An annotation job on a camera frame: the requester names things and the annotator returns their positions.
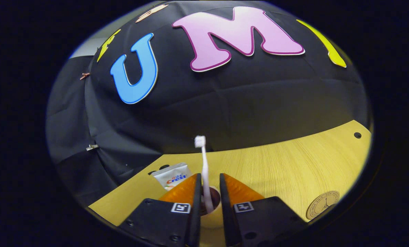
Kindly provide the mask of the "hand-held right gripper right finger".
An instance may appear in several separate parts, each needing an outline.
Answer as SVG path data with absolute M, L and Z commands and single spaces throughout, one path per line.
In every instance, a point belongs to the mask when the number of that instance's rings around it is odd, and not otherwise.
M 279 197 L 265 198 L 225 173 L 219 178 L 227 247 L 270 247 L 309 226 Z

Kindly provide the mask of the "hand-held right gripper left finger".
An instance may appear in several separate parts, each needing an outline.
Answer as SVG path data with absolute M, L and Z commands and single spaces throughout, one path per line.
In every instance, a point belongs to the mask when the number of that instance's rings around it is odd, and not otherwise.
M 151 247 L 200 245 L 201 175 L 195 174 L 159 200 L 146 198 L 119 225 Z

